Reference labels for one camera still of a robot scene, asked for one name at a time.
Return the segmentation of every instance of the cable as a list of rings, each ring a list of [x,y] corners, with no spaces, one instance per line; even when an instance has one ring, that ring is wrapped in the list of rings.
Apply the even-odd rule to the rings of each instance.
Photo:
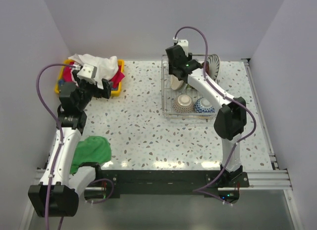
[[[246,112],[248,112],[249,115],[251,116],[251,118],[252,118],[252,120],[253,120],[253,123],[254,123],[254,127],[253,127],[253,129],[251,130],[251,132],[248,133],[247,135],[245,135],[244,137],[240,138],[239,140],[237,140],[237,142],[233,145],[233,147],[232,147],[232,149],[231,149],[231,152],[230,152],[230,154],[229,154],[229,156],[228,156],[228,159],[227,159],[226,163],[224,164],[222,170],[219,172],[219,174],[218,174],[210,183],[208,183],[207,185],[205,185],[205,186],[203,186],[203,187],[201,187],[201,188],[198,188],[198,189],[193,190],[193,191],[195,191],[195,192],[200,192],[200,193],[202,193],[202,191],[203,191],[205,188],[207,188],[207,187],[211,186],[212,184],[214,184],[214,183],[222,176],[222,174],[224,173],[224,171],[225,171],[225,169],[226,169],[226,167],[227,167],[227,165],[228,165],[228,163],[229,163],[229,161],[230,161],[230,159],[231,159],[231,156],[232,156],[232,154],[233,154],[233,152],[234,152],[234,149],[235,149],[236,146],[237,146],[237,143],[239,143],[239,142],[245,140],[246,138],[248,138],[249,136],[251,136],[251,135],[255,132],[255,130],[256,130],[256,128],[257,128],[257,121],[256,121],[254,115],[252,114],[252,112],[251,112],[246,106],[244,106],[244,105],[242,105],[241,103],[235,101],[234,99],[231,99],[231,98],[225,96],[225,95],[224,95],[221,91],[219,91],[219,90],[209,81],[209,79],[207,78],[206,61],[207,61],[207,56],[208,56],[208,42],[207,42],[207,39],[206,39],[205,35],[204,35],[199,29],[197,29],[197,28],[195,28],[195,27],[192,27],[192,26],[184,26],[184,27],[181,27],[180,29],[178,29],[178,31],[175,33],[174,38],[177,38],[178,33],[179,33],[181,30],[183,30],[183,29],[192,29],[192,30],[197,31],[199,34],[201,34],[201,36],[203,37],[203,39],[204,39],[204,41],[205,41],[204,78],[205,78],[205,80],[207,81],[207,83],[208,83],[220,96],[222,96],[223,98],[225,98],[225,99],[227,99],[227,100],[229,100],[229,101],[231,101],[231,102],[233,102],[233,103],[239,105],[241,108],[245,109]]]
[[[59,132],[60,132],[60,141],[59,141],[59,144],[58,144],[58,147],[57,147],[57,150],[56,150],[56,154],[53,158],[53,162],[52,162],[52,166],[51,166],[51,170],[50,170],[50,175],[53,176],[54,174],[54,168],[55,168],[55,165],[56,165],[56,161],[57,161],[57,158],[58,158],[58,154],[60,152],[60,149],[62,147],[62,143],[63,143],[63,129],[61,127],[61,123],[60,121],[58,120],[58,118],[54,115],[54,113],[49,109],[49,107],[46,105],[46,103],[44,102],[43,98],[42,98],[42,95],[41,95],[41,92],[40,92],[40,78],[41,78],[41,75],[44,73],[45,70],[47,70],[48,68],[50,67],[55,67],[55,66],[67,66],[67,67],[70,67],[70,68],[74,68],[75,66],[73,65],[69,65],[69,64],[63,64],[63,63],[55,63],[55,64],[51,64],[51,65],[48,65],[46,67],[44,67],[38,74],[37,78],[36,78],[36,92],[38,94],[38,97],[42,103],[42,105],[44,106],[44,108],[49,112],[49,114],[53,117],[53,119],[55,120],[56,124],[57,124],[57,127],[59,129]],[[50,230],[50,226],[49,226],[49,205],[50,205],[50,192],[51,192],[51,186],[52,186],[52,177],[49,177],[49,184],[48,184],[48,190],[47,190],[47,193],[46,193],[46,201],[45,201],[45,225],[46,225],[46,230]]]
[[[64,220],[64,217],[61,217],[61,218],[60,218],[60,221],[59,221],[59,224],[58,224],[57,230],[60,230],[60,229],[61,229],[61,225],[62,225],[62,223],[63,223],[63,220]]]
[[[109,199],[109,198],[112,196],[112,194],[113,194],[114,184],[113,184],[113,182],[112,182],[111,180],[106,179],[106,178],[103,178],[103,179],[95,180],[95,181],[91,182],[90,184],[94,184],[94,183],[98,183],[98,182],[109,182],[109,183],[111,184],[110,194],[109,194],[106,198],[104,198],[104,199],[102,199],[102,200],[98,200],[98,201],[93,201],[93,200],[92,200],[92,201],[87,201],[88,203],[91,203],[91,204],[100,204],[100,203],[103,203],[103,202],[105,202],[107,199]]]

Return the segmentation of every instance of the terrazzo surface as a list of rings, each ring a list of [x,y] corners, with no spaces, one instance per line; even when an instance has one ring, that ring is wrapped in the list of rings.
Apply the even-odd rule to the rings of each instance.
[[[205,125],[171,123],[161,110],[161,61],[125,61],[119,97],[95,99],[82,140],[103,136],[112,159],[102,169],[218,170],[222,144],[211,122]],[[244,170],[272,170],[260,119],[243,62],[222,62],[218,83],[232,95],[242,96],[256,115],[258,128],[241,142]],[[251,118],[244,134],[253,128]]]

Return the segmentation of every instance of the red cloth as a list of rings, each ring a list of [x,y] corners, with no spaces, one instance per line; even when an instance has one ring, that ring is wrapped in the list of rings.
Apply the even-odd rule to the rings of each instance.
[[[71,69],[70,67],[64,67],[64,71],[63,71],[63,79],[65,82],[72,82],[73,80],[71,79]]]
[[[121,80],[124,78],[124,74],[121,73],[121,65],[119,66],[118,72],[115,74],[115,76],[110,80],[113,82],[112,88],[117,88]]]

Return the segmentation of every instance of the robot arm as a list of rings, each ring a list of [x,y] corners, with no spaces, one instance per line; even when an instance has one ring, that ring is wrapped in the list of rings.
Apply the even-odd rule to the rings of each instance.
[[[95,163],[84,163],[75,175],[69,174],[76,146],[86,124],[85,107],[93,96],[110,98],[112,83],[102,79],[102,86],[97,86],[98,84],[94,79],[96,71],[97,68],[94,66],[80,65],[72,71],[78,86],[74,83],[64,83],[60,88],[59,100],[61,105],[57,112],[63,131],[63,143],[53,167],[53,159],[61,140],[60,131],[57,129],[46,170],[39,184],[30,186],[28,192],[38,216],[44,217],[45,215],[46,193],[50,177],[52,178],[52,186],[49,217],[74,216],[78,209],[79,196],[88,184],[97,177]]]
[[[220,96],[205,80],[202,65],[192,59],[188,53],[188,42],[186,40],[175,41],[174,46],[167,48],[166,53],[169,62],[169,73],[183,80],[198,90],[215,108],[218,115],[214,122],[214,129],[222,138],[223,159],[225,164],[229,158],[234,144],[241,138],[244,126],[246,125],[246,111],[240,106]],[[244,106],[245,100],[242,97],[235,98],[227,93],[208,75],[206,77],[221,93],[231,99],[235,99]],[[228,173],[241,172],[240,144],[237,144],[235,151],[225,169]]]

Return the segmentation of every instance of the blue and white bowl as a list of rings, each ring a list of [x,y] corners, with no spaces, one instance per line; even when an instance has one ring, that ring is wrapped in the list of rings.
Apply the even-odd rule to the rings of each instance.
[[[194,109],[197,113],[215,113],[216,110],[210,104],[206,98],[199,98],[194,105]]]

